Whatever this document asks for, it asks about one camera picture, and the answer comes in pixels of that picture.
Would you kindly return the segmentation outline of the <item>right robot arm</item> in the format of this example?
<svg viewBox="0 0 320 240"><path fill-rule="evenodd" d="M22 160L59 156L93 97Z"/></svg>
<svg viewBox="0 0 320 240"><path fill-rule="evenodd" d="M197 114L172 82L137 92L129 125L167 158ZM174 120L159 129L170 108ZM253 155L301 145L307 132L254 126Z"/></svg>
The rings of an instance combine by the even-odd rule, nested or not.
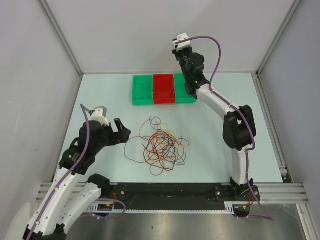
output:
<svg viewBox="0 0 320 240"><path fill-rule="evenodd" d="M186 93L205 103L223 120L222 137L232 157L231 196L237 201L242 201L248 195L256 198L249 167L249 151L256 146L257 134L251 107L233 105L212 88L203 74L205 58L193 52L192 47L176 46L172 53L181 67Z"/></svg>

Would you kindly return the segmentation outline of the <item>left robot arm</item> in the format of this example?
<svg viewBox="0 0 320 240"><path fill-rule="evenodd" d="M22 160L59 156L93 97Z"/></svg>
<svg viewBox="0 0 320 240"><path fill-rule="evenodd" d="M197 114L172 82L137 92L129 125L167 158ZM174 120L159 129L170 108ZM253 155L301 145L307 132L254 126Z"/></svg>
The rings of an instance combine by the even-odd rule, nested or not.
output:
<svg viewBox="0 0 320 240"><path fill-rule="evenodd" d="M27 224L24 240L64 240L73 223L91 203L112 195L110 180L95 173L89 177L82 192L67 203L97 154L105 147L128 142L131 130L119 118L114 122L117 132L102 120L87 120L82 125L78 137L62 154L50 189Z"/></svg>

